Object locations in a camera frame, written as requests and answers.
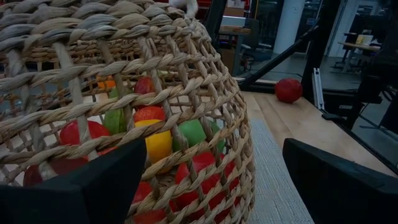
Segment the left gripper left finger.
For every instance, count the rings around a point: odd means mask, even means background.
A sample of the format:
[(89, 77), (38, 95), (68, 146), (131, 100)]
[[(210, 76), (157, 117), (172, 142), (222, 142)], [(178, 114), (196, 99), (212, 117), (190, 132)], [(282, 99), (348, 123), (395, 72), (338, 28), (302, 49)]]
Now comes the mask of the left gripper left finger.
[(0, 224), (123, 224), (146, 156), (139, 138), (33, 187), (0, 186)]

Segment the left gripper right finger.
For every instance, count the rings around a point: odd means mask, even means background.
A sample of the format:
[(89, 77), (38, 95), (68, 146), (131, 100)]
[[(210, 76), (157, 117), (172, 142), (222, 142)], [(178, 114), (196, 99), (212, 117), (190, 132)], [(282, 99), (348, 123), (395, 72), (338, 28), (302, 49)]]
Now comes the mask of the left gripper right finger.
[(398, 224), (398, 178), (292, 138), (282, 155), (316, 224)]

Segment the large red apple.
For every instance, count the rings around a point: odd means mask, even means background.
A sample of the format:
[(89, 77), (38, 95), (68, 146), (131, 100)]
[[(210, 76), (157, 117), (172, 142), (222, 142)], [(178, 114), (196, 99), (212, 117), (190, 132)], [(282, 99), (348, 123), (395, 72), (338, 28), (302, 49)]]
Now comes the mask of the large red apple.
[[(102, 124), (96, 121), (88, 121), (90, 136), (92, 139), (109, 136), (109, 130)], [(77, 121), (67, 123), (60, 131), (60, 144), (61, 145), (78, 145), (80, 143), (80, 135), (78, 130)]]

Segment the green cucumber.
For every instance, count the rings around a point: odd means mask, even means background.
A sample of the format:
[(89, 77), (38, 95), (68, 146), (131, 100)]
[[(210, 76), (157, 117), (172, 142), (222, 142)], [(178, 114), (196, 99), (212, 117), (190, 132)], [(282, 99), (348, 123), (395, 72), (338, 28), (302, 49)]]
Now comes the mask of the green cucumber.
[(124, 109), (109, 110), (105, 113), (103, 126), (107, 128), (110, 135), (127, 131), (127, 122), (124, 118)]

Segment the red yellow mango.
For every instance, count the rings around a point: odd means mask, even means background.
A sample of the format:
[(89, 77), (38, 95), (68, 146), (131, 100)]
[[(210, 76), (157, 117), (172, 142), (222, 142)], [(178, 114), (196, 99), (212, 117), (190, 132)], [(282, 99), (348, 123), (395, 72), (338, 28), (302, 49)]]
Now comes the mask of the red yellow mango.
[[(159, 106), (145, 106), (134, 113), (135, 127), (149, 126), (165, 120), (165, 113)], [(146, 148), (149, 161), (152, 164), (168, 157), (172, 153), (172, 134), (164, 131), (146, 138)]]

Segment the orange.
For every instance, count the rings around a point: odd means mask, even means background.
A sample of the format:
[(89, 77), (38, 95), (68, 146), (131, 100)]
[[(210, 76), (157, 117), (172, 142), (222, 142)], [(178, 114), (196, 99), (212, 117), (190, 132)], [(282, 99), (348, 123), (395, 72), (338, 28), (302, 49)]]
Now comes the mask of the orange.
[(116, 86), (115, 81), (113, 80), (112, 76), (108, 76), (108, 79), (105, 81), (99, 81), (97, 83), (98, 87), (100, 89), (108, 89), (108, 88), (113, 88)]

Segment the red yellow peach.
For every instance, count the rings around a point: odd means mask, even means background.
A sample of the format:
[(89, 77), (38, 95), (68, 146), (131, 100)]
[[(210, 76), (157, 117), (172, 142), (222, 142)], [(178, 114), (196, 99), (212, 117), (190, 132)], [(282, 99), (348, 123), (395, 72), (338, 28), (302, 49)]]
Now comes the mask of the red yellow peach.
[(155, 92), (155, 86), (151, 77), (140, 78), (134, 86), (134, 93), (147, 94), (154, 92)]

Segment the green apple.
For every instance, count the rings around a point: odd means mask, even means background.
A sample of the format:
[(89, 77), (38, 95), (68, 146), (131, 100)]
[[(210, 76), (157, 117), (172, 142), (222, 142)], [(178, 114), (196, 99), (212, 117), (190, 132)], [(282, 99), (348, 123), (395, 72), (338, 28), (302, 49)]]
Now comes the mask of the green apple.
[[(209, 120), (209, 124), (212, 128), (213, 134), (220, 130), (219, 126), (214, 121)], [(178, 126), (178, 130), (187, 140), (188, 147), (192, 147), (206, 139), (206, 134), (198, 119), (185, 121)], [(218, 141), (217, 149), (219, 153), (224, 153), (224, 144), (224, 139)], [(173, 152), (181, 150), (181, 145), (178, 143), (176, 138), (173, 138), (172, 149)]]

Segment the woven straw basket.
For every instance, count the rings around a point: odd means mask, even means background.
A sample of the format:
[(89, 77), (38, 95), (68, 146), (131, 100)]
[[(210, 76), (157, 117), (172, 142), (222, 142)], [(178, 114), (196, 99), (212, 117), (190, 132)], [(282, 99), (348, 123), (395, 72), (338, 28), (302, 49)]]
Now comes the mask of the woven straw basket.
[[(108, 76), (116, 86), (100, 89)], [(142, 77), (154, 93), (134, 93)], [(145, 106), (161, 107), (165, 120), (135, 127)], [(53, 159), (91, 162), (170, 131), (181, 150), (155, 164), (147, 154), (123, 224), (247, 224), (254, 150), (246, 108), (208, 29), (186, 11), (154, 0), (0, 0), (0, 186), (24, 187), (32, 165), (46, 181), (60, 175)], [(88, 121), (103, 125), (116, 109), (127, 131), (92, 139)], [(178, 126), (194, 119), (206, 139), (188, 147)], [(74, 120), (80, 143), (61, 145)]]

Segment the grey woven placemat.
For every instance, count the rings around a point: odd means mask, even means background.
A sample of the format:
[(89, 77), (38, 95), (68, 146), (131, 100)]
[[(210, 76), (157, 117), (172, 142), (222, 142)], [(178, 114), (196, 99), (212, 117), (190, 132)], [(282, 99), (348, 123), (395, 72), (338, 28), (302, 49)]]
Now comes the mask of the grey woven placemat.
[(315, 224), (295, 188), (266, 123), (251, 120), (254, 144), (255, 203), (249, 224)]

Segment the black background equipment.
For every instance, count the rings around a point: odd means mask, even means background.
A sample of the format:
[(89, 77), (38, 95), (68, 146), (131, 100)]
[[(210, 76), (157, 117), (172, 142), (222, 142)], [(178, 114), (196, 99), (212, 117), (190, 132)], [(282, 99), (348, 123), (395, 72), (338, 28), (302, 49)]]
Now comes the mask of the black background equipment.
[(391, 19), (381, 50), (363, 70), (363, 79), (346, 119), (347, 128), (353, 128), (363, 103), (378, 97), (387, 84), (398, 84), (398, 17)]

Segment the wooden background table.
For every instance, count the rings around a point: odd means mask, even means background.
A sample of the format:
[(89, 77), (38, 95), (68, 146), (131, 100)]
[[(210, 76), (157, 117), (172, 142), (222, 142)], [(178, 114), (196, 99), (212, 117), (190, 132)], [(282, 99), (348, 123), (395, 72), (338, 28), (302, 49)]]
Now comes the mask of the wooden background table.
[(342, 72), (347, 73), (351, 65), (351, 60), (354, 57), (356, 49), (367, 50), (370, 52), (377, 52), (381, 46), (379, 44), (371, 45), (372, 36), (362, 35), (357, 33), (344, 33), (346, 40), (344, 42), (338, 42), (344, 48), (346, 48), (345, 55), (343, 56), (343, 68)]

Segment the white round pillar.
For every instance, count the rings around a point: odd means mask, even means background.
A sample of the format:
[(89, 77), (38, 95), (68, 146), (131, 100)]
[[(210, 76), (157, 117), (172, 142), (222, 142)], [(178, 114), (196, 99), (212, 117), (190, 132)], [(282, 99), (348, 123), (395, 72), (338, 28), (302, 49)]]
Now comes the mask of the white round pillar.
[(284, 0), (273, 52), (281, 54), (294, 44), (305, 0)]

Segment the white plastic pipe fitting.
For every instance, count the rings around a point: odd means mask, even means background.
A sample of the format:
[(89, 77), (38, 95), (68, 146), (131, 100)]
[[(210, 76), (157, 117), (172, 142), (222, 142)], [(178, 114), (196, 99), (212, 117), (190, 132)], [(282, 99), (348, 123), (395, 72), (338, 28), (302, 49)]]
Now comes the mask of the white plastic pipe fitting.
[(169, 0), (169, 4), (172, 7), (185, 8), (187, 10), (186, 15), (189, 18), (195, 17), (198, 11), (197, 0)]

